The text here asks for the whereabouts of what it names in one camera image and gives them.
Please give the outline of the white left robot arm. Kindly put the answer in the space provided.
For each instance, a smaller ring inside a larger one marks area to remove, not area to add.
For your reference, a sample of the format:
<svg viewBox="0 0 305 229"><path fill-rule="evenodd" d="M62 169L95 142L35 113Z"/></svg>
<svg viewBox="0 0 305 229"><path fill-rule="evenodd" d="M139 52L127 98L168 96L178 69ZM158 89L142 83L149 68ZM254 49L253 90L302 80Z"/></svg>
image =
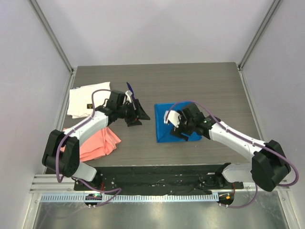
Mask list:
<svg viewBox="0 0 305 229"><path fill-rule="evenodd" d="M102 183L101 173L81 162L80 147L97 131L117 119L123 119L130 127L142 125L142 121L150 117L131 91L113 90L101 105L92 107L92 113L87 118L65 131L55 129L50 133L42 164L55 171L58 182L62 182L64 177L73 177L85 181L90 190L97 190Z"/></svg>

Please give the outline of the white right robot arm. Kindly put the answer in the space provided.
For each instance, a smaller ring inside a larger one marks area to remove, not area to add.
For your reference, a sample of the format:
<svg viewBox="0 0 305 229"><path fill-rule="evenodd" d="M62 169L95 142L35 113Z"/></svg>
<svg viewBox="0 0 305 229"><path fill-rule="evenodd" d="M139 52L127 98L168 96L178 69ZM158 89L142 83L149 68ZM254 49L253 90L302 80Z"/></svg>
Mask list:
<svg viewBox="0 0 305 229"><path fill-rule="evenodd" d="M187 141L196 133L229 147L248 160L246 164L225 164L215 176L220 188L227 188L234 182L254 182L271 192L281 186L293 170L277 141L265 142L242 134L213 114L205 116L198 103L190 102L177 111L171 107L164 114L164 123L173 125L171 135L177 138Z"/></svg>

